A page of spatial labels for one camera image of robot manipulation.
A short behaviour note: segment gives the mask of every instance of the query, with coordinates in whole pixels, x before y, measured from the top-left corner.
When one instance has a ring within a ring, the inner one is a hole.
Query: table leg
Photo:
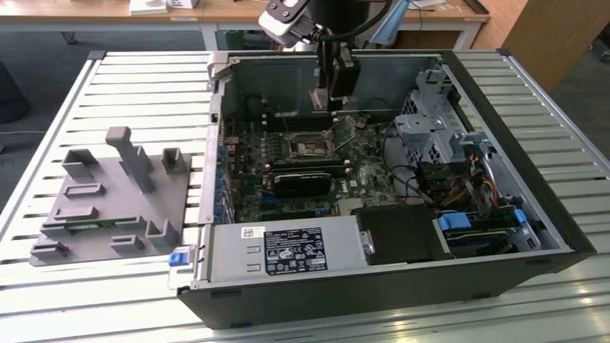
[[[199,31],[203,35],[203,44],[206,46],[206,51],[218,51],[219,43],[216,42],[216,31],[219,30],[219,25],[215,23],[203,23],[199,25]]]
[[[455,41],[455,50],[466,50],[471,48],[473,42],[477,38],[478,30],[481,29],[481,25],[482,23],[479,22],[471,22],[466,24],[463,31],[459,33],[458,40]]]
[[[76,44],[76,32],[64,32],[62,31],[62,36],[64,37],[67,44]]]

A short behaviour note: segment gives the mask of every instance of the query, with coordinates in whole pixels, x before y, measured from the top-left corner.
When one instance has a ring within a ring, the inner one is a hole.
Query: blue latch
[[[521,225],[523,225],[527,222],[527,217],[525,216],[525,212],[522,209],[515,210],[515,217]]]
[[[188,252],[172,252],[170,254],[170,266],[188,266]]]
[[[441,218],[438,218],[438,225],[441,226],[442,231],[450,229],[470,229],[473,227],[465,212],[443,214]]]

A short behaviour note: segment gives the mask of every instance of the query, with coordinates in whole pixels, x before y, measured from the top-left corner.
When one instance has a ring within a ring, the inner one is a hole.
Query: wooden desk
[[[487,15],[462,0],[434,12],[410,11],[402,31],[459,31],[455,49],[467,49]],[[218,50],[216,32],[259,30],[266,7],[260,0],[200,0],[195,9],[168,9],[167,14],[131,16],[128,0],[0,0],[0,31],[182,31],[202,32],[207,50]]]
[[[130,15],[130,0],[0,0],[0,23],[172,23],[202,20],[203,3],[194,9]]]

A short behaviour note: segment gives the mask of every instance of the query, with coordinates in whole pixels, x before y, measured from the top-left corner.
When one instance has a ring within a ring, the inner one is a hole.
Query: white box
[[[175,9],[194,9],[199,0],[168,0],[168,7]]]
[[[163,0],[131,0],[130,14],[143,16],[147,14],[168,13],[167,3]]]

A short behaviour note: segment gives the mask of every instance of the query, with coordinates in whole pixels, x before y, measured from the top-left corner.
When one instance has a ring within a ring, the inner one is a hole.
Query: metal bracket
[[[230,66],[231,64],[228,63],[228,52],[214,51],[210,54],[208,58],[210,81],[218,81],[222,79],[230,73]]]
[[[287,24],[292,22],[303,12],[308,2],[310,0],[271,0],[267,4],[266,11],[275,20]]]

